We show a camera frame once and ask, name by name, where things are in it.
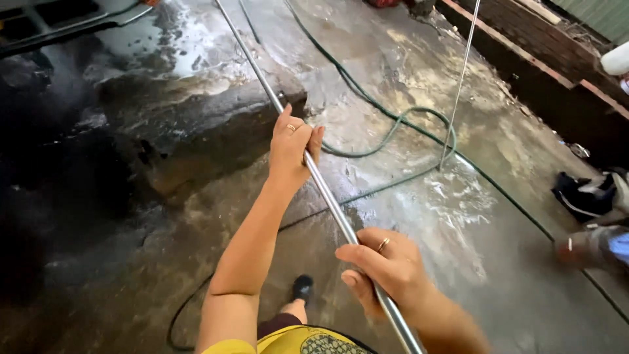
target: foot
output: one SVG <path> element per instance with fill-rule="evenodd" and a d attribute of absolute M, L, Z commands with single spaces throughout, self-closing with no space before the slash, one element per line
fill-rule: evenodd
<path fill-rule="evenodd" d="M 302 274 L 292 283 L 291 302 L 302 299 L 308 305 L 308 300 L 313 291 L 313 279 L 309 275 Z"/>

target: gold ring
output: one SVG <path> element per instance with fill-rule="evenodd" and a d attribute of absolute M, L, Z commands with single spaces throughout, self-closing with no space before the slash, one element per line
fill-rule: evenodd
<path fill-rule="evenodd" d="M 389 243 L 389 241 L 390 240 L 389 240 L 388 237 L 385 238 L 384 240 L 382 240 L 382 242 L 380 243 L 380 246 L 378 246 L 378 251 L 377 252 L 380 253 L 384 249 L 384 247 Z"/>

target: hose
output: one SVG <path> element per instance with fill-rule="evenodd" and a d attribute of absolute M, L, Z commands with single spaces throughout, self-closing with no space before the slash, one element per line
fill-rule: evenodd
<path fill-rule="evenodd" d="M 245 9 L 245 5 L 242 3 L 242 0 L 239 0 L 240 2 L 240 6 Z M 436 137 L 434 134 L 426 131 L 425 129 L 409 122 L 406 119 L 406 116 L 411 113 L 411 112 L 426 112 L 426 113 L 430 113 L 431 115 L 439 118 L 439 120 L 441 120 L 443 122 L 443 124 L 445 125 L 445 127 L 448 127 L 448 118 L 445 117 L 445 115 L 443 115 L 442 113 L 435 111 L 432 108 L 429 107 L 425 107 L 425 106 L 414 106 L 411 107 L 405 111 L 403 111 L 401 114 L 397 115 L 391 111 L 389 111 L 387 108 L 385 108 L 384 106 L 382 106 L 378 101 L 376 101 L 375 98 L 373 98 L 368 92 L 366 92 L 358 82 L 356 82 L 356 80 L 349 74 L 349 72 L 347 72 L 347 70 L 343 67 L 343 65 L 341 65 L 341 63 L 339 63 L 338 60 L 336 60 L 336 58 L 334 58 L 334 56 L 332 56 L 332 54 L 330 54 L 327 50 L 325 50 L 325 48 L 323 48 L 323 46 L 321 46 L 321 44 L 312 36 L 312 34 L 310 34 L 310 32 L 308 31 L 308 29 L 304 26 L 304 24 L 301 22 L 301 19 L 299 18 L 299 16 L 297 15 L 297 13 L 295 12 L 294 8 L 292 7 L 291 3 L 288 0 L 284 0 L 284 2 L 286 3 L 286 6 L 288 7 L 288 9 L 290 10 L 292 16 L 294 17 L 295 21 L 297 22 L 297 24 L 299 25 L 300 29 L 304 32 L 304 34 L 306 35 L 306 37 L 310 40 L 310 42 L 312 42 L 312 44 L 319 50 L 319 52 L 321 52 L 321 54 L 323 54 L 323 56 L 325 56 L 336 68 L 337 71 L 339 72 L 339 74 L 341 75 L 341 77 L 343 78 L 343 80 L 345 80 L 345 82 L 350 86 L 350 88 L 352 88 L 353 90 L 355 90 L 359 96 L 363 97 L 363 99 L 368 102 L 370 105 L 372 105 L 374 108 L 376 108 L 377 110 L 379 110 L 380 112 L 382 112 L 385 116 L 395 120 L 395 124 L 391 127 L 391 129 L 389 130 L 389 132 L 384 136 L 384 138 L 382 139 L 382 141 L 380 141 L 380 143 L 378 143 L 375 147 L 366 150 L 364 152 L 353 152 L 353 151 L 343 151 L 340 149 L 337 149 L 336 147 L 333 147 L 332 145 L 330 145 L 329 143 L 323 141 L 323 150 L 329 154 L 333 154 L 335 156 L 340 156 L 340 157 L 348 157 L 348 158 L 356 158 L 356 157 L 365 157 L 365 156 L 369 156 L 372 154 L 375 154 L 376 152 L 378 152 L 379 150 L 381 150 L 390 140 L 391 137 L 393 136 L 393 133 L 395 133 L 395 131 L 399 128 L 400 124 L 404 124 L 408 127 L 411 127 L 412 129 L 414 129 L 415 131 L 419 132 L 422 135 L 425 135 L 427 137 L 429 137 L 432 141 L 436 142 L 437 144 L 440 144 L 441 146 L 443 146 L 443 141 L 441 139 L 439 139 L 438 137 Z M 248 13 L 246 11 L 245 12 L 245 16 L 247 18 L 247 22 L 251 25 L 251 20 L 248 16 Z M 253 28 L 253 26 L 250 26 L 251 30 L 253 32 L 254 37 L 257 39 L 257 42 L 259 44 L 261 44 L 261 41 L 259 40 L 259 36 L 257 34 L 257 32 L 255 31 L 255 29 Z M 548 231 L 536 218 L 534 218 L 534 216 L 531 215 L 531 213 L 529 213 L 525 207 L 523 207 L 520 203 L 518 203 L 511 195 L 509 195 L 509 193 L 507 193 L 506 190 L 504 190 L 503 187 L 501 187 L 498 182 L 496 182 L 493 178 L 491 178 L 487 173 L 485 173 L 485 171 L 483 171 L 478 165 L 476 165 L 472 160 L 470 160 L 469 158 L 467 158 L 467 156 L 463 155 L 461 152 L 456 150 L 456 145 L 457 145 L 457 141 L 456 141 L 456 133 L 454 131 L 454 128 L 452 128 L 450 130 L 450 136 L 452 139 L 452 145 L 449 146 L 450 151 L 447 153 L 447 155 L 445 156 L 445 159 L 449 159 L 450 157 L 452 157 L 454 154 L 456 154 L 459 158 L 463 159 L 467 164 L 469 164 L 470 166 L 472 166 L 474 168 L 475 171 L 477 171 L 483 178 L 485 178 L 488 182 L 490 182 L 491 185 L 493 185 L 493 187 L 495 187 L 500 194 L 502 194 L 505 198 L 507 198 L 507 200 L 509 200 L 522 214 L 524 214 L 525 217 L 527 217 L 528 220 L 530 220 L 533 225 L 537 226 L 537 228 L 551 241 L 551 242 L 555 242 L 555 238 L 553 237 L 553 235 L 550 233 L 550 231 Z M 436 170 L 439 167 L 439 164 L 436 163 L 434 166 L 424 170 L 424 171 L 420 171 L 420 172 L 416 172 L 416 173 L 411 173 L 408 174 L 406 176 L 400 177 L 392 182 L 386 183 L 385 185 L 381 185 L 366 191 L 363 191 L 361 193 L 359 193 L 358 195 L 355 195 L 353 197 L 349 197 L 343 200 L 339 201 L 340 205 L 345 205 L 347 203 L 351 203 L 355 200 L 361 199 L 361 198 L 365 198 L 368 197 L 372 194 L 378 193 L 380 191 L 386 190 L 388 188 L 400 185 L 401 183 L 413 180 L 415 178 L 418 178 L 420 176 L 424 176 L 425 174 L 428 174 L 434 170 Z M 309 219 L 315 215 L 319 215 L 325 211 L 327 211 L 328 208 L 324 208 L 321 209 L 317 212 L 313 212 L 312 214 L 309 214 L 305 217 L 302 217 L 298 220 L 295 220 L 289 224 L 286 224 L 282 227 L 279 228 L 278 232 L 281 232 L 283 230 L 286 230 L 292 226 L 295 226 L 296 224 Z M 610 296 L 609 293 L 607 293 L 607 291 L 593 278 L 593 276 L 590 274 L 589 271 L 587 270 L 581 270 L 581 272 L 583 273 L 583 275 L 585 275 L 585 277 L 594 285 L 594 287 L 599 290 L 599 292 L 601 293 L 601 295 L 610 303 L 610 305 L 612 306 L 612 308 L 618 313 L 618 315 L 627 323 L 629 324 L 629 316 L 627 316 L 622 308 L 616 303 L 615 300 L 613 300 Z M 212 278 L 212 276 L 214 275 L 214 273 L 210 274 L 210 276 L 208 276 L 203 283 L 194 291 L 194 293 L 192 293 L 187 299 L 186 301 L 179 307 L 179 309 L 177 310 L 175 316 L 172 318 L 171 322 L 170 322 L 170 326 L 168 329 L 168 333 L 167 333 L 167 344 L 175 349 L 175 350 L 179 350 L 179 351 L 193 351 L 194 347 L 193 346 L 177 346 L 174 344 L 174 342 L 172 341 L 172 329 L 174 327 L 174 324 L 177 320 L 178 315 L 181 313 L 181 311 L 183 310 L 183 308 L 185 308 L 186 304 L 194 297 L 194 295 L 203 288 L 204 285 L 206 285 Z"/>

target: forearm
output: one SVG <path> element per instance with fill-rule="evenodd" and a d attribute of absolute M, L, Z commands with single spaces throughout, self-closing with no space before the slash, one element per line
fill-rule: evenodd
<path fill-rule="evenodd" d="M 426 307 L 413 321 L 419 337 L 430 354 L 487 354 L 489 343 L 472 316 L 434 289 Z"/>
<path fill-rule="evenodd" d="M 291 198 L 282 186 L 267 180 L 219 260 L 209 294 L 259 295 L 269 273 L 277 230 Z"/>

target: yellow shirt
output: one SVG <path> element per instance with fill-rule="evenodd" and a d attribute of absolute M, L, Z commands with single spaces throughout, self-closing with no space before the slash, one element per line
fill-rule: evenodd
<path fill-rule="evenodd" d="M 289 326 L 258 341 L 258 354 L 369 354 L 346 337 L 325 328 Z M 203 354 L 256 354 L 243 340 L 224 340 Z"/>

